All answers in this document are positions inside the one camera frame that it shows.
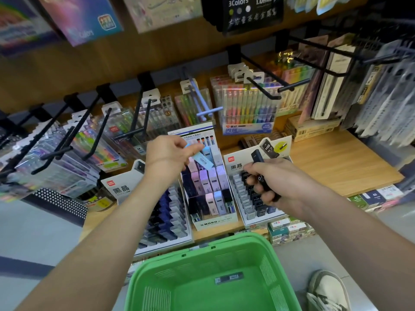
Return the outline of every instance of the person's right hand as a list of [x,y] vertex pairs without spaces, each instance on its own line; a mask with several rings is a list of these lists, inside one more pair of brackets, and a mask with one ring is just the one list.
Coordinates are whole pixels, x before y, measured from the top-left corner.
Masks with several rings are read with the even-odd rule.
[[[312,203],[327,189],[294,164],[283,158],[266,159],[265,162],[249,163],[244,170],[252,175],[264,176],[272,191],[264,191],[257,177],[250,176],[246,182],[261,194],[266,205],[277,207],[288,215],[308,221],[308,204]],[[272,202],[275,193],[281,195],[278,202]]]

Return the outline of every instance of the shoelace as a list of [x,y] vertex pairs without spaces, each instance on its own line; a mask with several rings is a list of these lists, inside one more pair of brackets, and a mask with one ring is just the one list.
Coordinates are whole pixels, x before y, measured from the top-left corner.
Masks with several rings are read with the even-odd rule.
[[335,303],[325,296],[315,296],[308,292],[307,299],[312,302],[319,311],[348,311],[341,304]]

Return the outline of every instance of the plastic basket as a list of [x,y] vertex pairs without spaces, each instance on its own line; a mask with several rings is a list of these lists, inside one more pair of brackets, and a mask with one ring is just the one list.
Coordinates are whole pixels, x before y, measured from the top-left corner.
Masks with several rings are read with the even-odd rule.
[[124,309],[301,311],[272,246],[256,233],[144,261],[131,278]]

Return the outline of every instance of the white sneaker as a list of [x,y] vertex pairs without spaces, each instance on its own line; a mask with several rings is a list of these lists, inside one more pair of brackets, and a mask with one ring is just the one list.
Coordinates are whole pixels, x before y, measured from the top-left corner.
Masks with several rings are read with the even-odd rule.
[[319,270],[308,286],[308,311],[351,311],[349,295],[340,277]]

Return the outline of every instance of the gray floor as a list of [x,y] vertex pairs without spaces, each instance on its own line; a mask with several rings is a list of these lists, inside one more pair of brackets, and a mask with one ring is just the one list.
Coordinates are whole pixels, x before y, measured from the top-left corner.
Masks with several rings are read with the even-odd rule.
[[[415,225],[413,224],[415,222],[415,203],[400,205],[376,216],[415,243]],[[274,249],[304,310],[307,310],[304,295],[308,281],[311,274],[319,269],[330,270],[342,278],[349,293],[353,311],[377,310],[319,236],[287,243]],[[122,288],[113,311],[123,310],[127,289],[127,286]]]

